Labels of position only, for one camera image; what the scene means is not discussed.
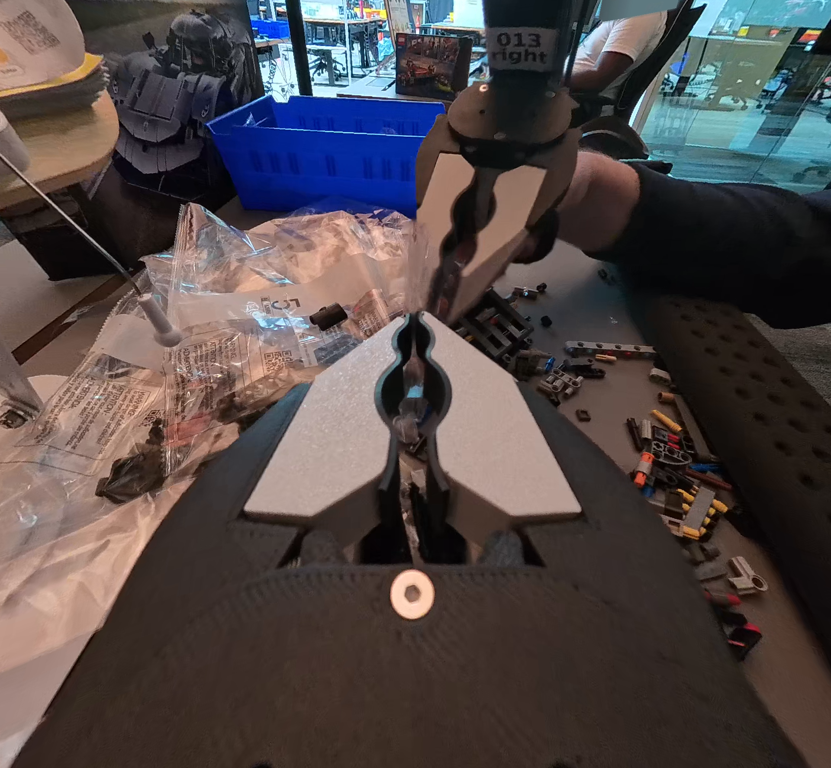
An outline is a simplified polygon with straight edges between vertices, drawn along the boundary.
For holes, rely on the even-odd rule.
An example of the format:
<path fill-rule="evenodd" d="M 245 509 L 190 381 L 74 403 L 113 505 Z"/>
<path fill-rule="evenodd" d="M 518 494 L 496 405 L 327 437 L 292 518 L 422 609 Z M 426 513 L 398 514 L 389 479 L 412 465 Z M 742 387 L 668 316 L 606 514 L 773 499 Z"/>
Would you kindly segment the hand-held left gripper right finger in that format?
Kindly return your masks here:
<path fill-rule="evenodd" d="M 583 509 L 518 383 L 438 318 L 419 314 L 438 386 L 435 464 L 448 488 L 447 522 L 483 546 L 491 534 L 579 517 Z"/>

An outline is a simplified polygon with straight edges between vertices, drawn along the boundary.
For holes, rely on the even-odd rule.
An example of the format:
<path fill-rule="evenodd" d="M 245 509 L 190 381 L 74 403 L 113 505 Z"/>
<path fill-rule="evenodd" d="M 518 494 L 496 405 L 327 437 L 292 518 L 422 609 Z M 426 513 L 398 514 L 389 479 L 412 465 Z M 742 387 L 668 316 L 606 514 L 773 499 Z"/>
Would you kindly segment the small clear parts bag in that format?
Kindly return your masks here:
<path fill-rule="evenodd" d="M 435 285 L 433 275 L 442 265 L 426 227 L 413 224 L 404 268 L 403 324 L 394 337 L 400 363 L 383 392 L 390 400 L 401 529 L 418 565 L 461 565 L 469 555 L 464 537 L 449 522 L 451 490 L 435 443 L 451 399 L 449 383 L 431 358 L 435 337 L 426 323 L 432 308 L 441 309 L 444 285 Z"/>

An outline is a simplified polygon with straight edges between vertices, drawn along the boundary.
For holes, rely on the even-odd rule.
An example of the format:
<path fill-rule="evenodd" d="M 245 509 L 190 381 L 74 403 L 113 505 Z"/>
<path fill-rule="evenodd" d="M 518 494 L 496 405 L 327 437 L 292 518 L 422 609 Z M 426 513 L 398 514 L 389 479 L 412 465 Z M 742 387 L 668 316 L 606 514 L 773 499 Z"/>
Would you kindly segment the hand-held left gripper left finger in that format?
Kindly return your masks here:
<path fill-rule="evenodd" d="M 391 434 L 376 390 L 404 325 L 395 319 L 317 375 L 244 505 L 249 519 L 326 530 L 342 547 L 380 523 Z"/>

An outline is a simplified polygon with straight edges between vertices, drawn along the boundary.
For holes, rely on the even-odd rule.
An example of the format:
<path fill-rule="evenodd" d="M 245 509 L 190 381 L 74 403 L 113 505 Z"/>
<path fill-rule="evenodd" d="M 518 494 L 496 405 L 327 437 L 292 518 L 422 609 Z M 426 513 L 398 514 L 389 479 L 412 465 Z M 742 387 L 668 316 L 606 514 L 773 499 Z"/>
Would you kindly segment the long grey toy beam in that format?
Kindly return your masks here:
<path fill-rule="evenodd" d="M 644 344 L 608 344 L 605 342 L 567 341 L 564 351 L 569 357 L 597 358 L 607 356 L 613 358 L 640 358 L 656 360 L 658 351 Z"/>

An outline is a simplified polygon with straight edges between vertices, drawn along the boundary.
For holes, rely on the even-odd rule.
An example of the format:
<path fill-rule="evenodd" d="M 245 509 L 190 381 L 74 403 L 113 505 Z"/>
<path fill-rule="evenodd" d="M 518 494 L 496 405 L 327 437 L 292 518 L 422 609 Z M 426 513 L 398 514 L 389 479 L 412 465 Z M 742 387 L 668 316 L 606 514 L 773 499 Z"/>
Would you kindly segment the blue plastic bin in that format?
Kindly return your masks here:
<path fill-rule="evenodd" d="M 439 102 L 266 96 L 208 123 L 250 211 L 290 212 L 327 197 L 416 213 L 416 156 Z"/>

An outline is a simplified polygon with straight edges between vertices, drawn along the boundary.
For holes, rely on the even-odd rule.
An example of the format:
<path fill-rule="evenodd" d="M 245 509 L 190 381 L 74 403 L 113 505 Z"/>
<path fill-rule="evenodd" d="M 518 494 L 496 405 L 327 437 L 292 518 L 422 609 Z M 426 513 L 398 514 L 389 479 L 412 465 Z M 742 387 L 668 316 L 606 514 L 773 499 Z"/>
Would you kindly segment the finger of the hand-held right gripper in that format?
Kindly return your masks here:
<path fill-rule="evenodd" d="M 415 292 L 427 312 L 463 313 L 471 306 L 463 272 L 477 243 L 476 185 L 462 155 L 439 155 L 416 217 Z"/>
<path fill-rule="evenodd" d="M 447 296 L 446 317 L 454 324 L 481 299 L 518 255 L 528 237 L 545 171 L 517 167 L 493 174 L 480 185 L 474 208 L 474 232 L 463 243 L 469 257 L 458 261 Z"/>

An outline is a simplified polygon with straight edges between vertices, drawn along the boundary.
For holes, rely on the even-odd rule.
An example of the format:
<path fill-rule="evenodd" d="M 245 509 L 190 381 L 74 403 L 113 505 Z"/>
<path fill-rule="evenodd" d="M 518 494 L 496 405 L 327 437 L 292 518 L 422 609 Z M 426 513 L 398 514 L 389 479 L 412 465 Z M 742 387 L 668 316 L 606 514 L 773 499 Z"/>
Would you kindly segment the small red toy set box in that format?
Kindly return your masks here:
<path fill-rule="evenodd" d="M 472 39 L 396 34 L 396 94 L 452 101 L 469 86 Z"/>

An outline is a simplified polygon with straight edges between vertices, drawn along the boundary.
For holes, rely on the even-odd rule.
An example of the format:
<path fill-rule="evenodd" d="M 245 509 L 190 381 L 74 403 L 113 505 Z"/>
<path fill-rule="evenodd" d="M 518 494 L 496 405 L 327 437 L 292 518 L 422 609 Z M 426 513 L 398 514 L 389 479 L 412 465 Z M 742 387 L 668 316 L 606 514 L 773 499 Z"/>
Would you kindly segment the white paper bag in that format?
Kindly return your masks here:
<path fill-rule="evenodd" d="M 101 626 L 160 518 L 99 520 L 22 555 L 2 577 L 2 764 Z"/>

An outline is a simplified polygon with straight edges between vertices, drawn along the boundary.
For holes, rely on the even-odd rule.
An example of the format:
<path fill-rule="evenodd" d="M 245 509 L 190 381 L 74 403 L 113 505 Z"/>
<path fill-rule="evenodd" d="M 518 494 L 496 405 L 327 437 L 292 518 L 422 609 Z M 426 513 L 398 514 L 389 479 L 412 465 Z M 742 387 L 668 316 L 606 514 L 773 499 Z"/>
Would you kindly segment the numbered clear parts bag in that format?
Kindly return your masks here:
<path fill-rule="evenodd" d="M 249 231 L 188 204 L 172 249 L 168 305 L 183 337 L 169 354 L 180 356 L 186 379 L 213 389 L 215 404 L 257 380 L 334 363 L 404 308 L 404 280 L 389 292 L 356 257 L 306 284 L 266 280 L 248 266 L 258 248 Z M 346 321 L 327 331 L 310 324 L 334 303 Z"/>

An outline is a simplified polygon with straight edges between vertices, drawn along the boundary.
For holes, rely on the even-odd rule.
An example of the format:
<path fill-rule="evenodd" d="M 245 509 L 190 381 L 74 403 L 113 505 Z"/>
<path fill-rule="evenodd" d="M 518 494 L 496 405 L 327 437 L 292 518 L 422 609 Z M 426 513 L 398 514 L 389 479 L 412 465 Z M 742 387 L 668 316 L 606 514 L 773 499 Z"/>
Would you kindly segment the black pole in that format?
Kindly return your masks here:
<path fill-rule="evenodd" d="M 302 0 L 285 0 L 287 22 L 293 47 L 296 87 L 300 95 L 313 96 L 312 79 L 306 50 Z"/>

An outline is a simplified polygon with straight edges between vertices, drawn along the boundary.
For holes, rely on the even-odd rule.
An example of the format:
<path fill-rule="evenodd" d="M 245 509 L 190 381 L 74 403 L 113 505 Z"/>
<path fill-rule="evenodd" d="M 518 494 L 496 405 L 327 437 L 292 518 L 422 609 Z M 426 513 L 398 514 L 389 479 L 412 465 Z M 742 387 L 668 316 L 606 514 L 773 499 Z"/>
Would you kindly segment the white instruction booklet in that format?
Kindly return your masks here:
<path fill-rule="evenodd" d="M 1 0 L 1 110 L 9 122 L 89 108 L 108 82 L 65 0 Z"/>

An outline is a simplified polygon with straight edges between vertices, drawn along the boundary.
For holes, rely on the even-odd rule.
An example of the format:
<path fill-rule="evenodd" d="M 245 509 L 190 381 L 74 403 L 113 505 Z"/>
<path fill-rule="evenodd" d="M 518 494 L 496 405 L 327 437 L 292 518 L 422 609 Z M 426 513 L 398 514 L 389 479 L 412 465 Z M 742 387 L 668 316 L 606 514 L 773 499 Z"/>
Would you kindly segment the dark toy set box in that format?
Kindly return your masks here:
<path fill-rule="evenodd" d="M 119 135 L 73 187 L 81 223 L 119 263 L 174 242 L 180 207 L 215 212 L 234 185 L 209 123 L 264 96 L 246 0 L 65 0 L 102 57 Z"/>

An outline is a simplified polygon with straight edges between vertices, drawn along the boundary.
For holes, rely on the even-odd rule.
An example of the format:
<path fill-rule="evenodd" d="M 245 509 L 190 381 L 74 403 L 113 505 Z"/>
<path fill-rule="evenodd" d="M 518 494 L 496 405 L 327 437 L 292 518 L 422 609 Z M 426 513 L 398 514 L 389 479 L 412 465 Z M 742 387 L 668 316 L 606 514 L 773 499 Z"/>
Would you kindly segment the large clear crumpled bag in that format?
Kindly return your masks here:
<path fill-rule="evenodd" d="M 155 447 L 107 459 L 91 474 L 3 466 L 2 609 L 48 612 L 78 592 L 102 601 L 200 470 L 167 467 Z"/>

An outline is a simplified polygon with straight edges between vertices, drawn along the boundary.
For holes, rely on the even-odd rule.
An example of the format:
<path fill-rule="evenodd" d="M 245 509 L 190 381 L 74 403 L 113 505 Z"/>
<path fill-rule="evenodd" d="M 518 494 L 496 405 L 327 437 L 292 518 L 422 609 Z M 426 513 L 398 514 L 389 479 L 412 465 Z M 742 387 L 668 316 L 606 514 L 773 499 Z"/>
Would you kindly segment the pile of toy bricks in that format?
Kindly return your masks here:
<path fill-rule="evenodd" d="M 699 431 L 691 416 L 678 424 L 663 411 L 670 408 L 678 417 L 684 414 L 683 401 L 676 396 L 677 380 L 658 353 L 656 360 L 614 358 L 624 362 L 623 368 L 637 362 L 642 374 L 650 365 L 647 381 L 652 389 L 660 390 L 657 402 L 661 409 L 650 410 L 644 418 L 626 420 L 639 459 L 627 474 L 621 473 L 560 408 L 569 402 L 569 396 L 579 393 L 585 377 L 591 381 L 597 376 L 606 382 L 602 365 L 613 357 L 573 358 L 565 354 L 577 367 L 560 371 L 548 353 L 532 351 L 533 358 L 545 358 L 546 368 L 538 369 L 533 385 L 519 386 L 578 500 L 588 505 L 587 514 L 578 519 L 606 528 L 618 546 L 635 549 L 628 562 L 632 569 L 642 566 L 648 550 L 660 542 L 658 532 L 674 540 L 689 559 L 715 559 L 709 555 L 716 548 L 712 534 L 730 509 L 718 498 L 722 492 L 718 478 L 700 476 L 696 484 L 691 477 L 693 457 L 702 456 L 704 448 L 694 445 Z"/>

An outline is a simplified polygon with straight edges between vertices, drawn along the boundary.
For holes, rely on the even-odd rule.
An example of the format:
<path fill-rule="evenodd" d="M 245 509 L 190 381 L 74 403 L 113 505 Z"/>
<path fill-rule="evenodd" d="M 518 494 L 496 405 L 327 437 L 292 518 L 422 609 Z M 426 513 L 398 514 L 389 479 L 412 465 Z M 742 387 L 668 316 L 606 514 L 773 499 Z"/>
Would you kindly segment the black toy frame assembly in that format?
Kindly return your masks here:
<path fill-rule="evenodd" d="M 504 368 L 531 349 L 533 329 L 531 320 L 493 288 L 452 326 L 464 341 Z"/>

